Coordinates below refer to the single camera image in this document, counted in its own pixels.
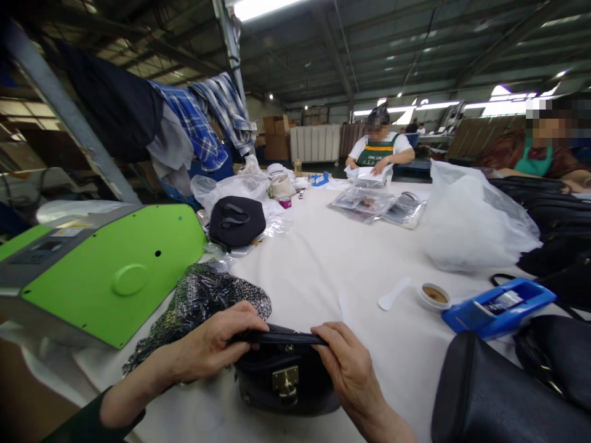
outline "lime green casing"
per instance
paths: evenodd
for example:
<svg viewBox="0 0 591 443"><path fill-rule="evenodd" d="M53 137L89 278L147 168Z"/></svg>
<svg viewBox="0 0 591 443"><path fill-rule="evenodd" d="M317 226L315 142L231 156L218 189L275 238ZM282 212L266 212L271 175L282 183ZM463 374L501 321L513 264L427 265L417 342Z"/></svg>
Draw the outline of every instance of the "lime green casing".
<svg viewBox="0 0 591 443"><path fill-rule="evenodd" d="M71 222L67 227L88 237L23 285L22 302L78 332L122 348L175 287L187 266L199 260L207 241L188 205L140 208L97 229L85 225L85 218ZM34 229L38 232L14 239L17 243L11 248L44 235L39 227ZM52 236L55 233L50 229L41 240L58 239ZM0 257L5 255L3 248ZM10 266L18 271L18 264Z"/></svg>

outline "ceiling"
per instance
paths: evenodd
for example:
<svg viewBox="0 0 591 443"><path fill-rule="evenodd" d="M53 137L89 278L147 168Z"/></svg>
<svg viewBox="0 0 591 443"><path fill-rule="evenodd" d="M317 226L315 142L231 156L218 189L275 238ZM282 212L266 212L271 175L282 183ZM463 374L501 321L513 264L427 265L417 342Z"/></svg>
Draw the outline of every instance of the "ceiling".
<svg viewBox="0 0 591 443"><path fill-rule="evenodd" d="M17 15L144 78L228 69L211 0L18 2ZM242 24L245 89L288 106L591 75L588 0L308 0Z"/></svg>

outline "white t-shirt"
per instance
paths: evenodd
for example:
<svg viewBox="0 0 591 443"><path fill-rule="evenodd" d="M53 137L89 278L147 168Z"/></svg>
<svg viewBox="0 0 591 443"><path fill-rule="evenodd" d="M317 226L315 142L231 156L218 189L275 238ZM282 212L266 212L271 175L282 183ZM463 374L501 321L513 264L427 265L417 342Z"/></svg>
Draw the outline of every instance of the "white t-shirt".
<svg viewBox="0 0 591 443"><path fill-rule="evenodd" d="M396 132L390 132L390 135L386 137L383 141L390 142L395 136ZM367 145L368 136L364 135L359 140L357 140L357 143L355 143L355 146L351 150L349 157L352 157L353 159L357 160ZM394 142L394 149L392 150L392 153L400 154L401 152L406 151L408 149L412 149L411 144L408 142L408 138L406 138L404 134L399 134L398 138Z"/></svg>

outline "white plastic spoon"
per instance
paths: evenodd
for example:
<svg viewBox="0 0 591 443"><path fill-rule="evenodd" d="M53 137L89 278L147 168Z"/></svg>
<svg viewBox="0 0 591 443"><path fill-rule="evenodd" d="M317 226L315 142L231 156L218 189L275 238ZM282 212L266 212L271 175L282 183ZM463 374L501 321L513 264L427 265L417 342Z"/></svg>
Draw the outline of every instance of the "white plastic spoon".
<svg viewBox="0 0 591 443"><path fill-rule="evenodd" d="M404 289L408 287L411 283L410 277L404 277L401 281L398 282L396 287L390 291L390 293L384 295L377 301L377 304L382 308L384 311L389 311L392 305L394 304L394 300L398 294L400 294Z"/></svg>

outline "green apron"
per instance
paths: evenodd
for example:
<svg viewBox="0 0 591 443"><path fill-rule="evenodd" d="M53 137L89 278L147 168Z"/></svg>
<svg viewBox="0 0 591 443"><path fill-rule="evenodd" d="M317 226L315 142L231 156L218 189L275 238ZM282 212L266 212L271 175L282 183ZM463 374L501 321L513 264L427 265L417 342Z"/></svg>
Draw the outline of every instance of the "green apron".
<svg viewBox="0 0 591 443"><path fill-rule="evenodd" d="M372 142L368 136L368 144L355 162L357 166L375 166L382 158L392 155L398 136L399 134L396 134L389 142Z"/></svg>
<svg viewBox="0 0 591 443"><path fill-rule="evenodd" d="M523 157L517 162L515 167L516 171L522 172L524 174L535 175L537 177L543 177L548 173L552 166L552 147L548 146L546 151L546 159L545 160L530 160L528 159L529 150L531 149L532 141L530 138L526 138L525 140L525 150L523 152Z"/></svg>

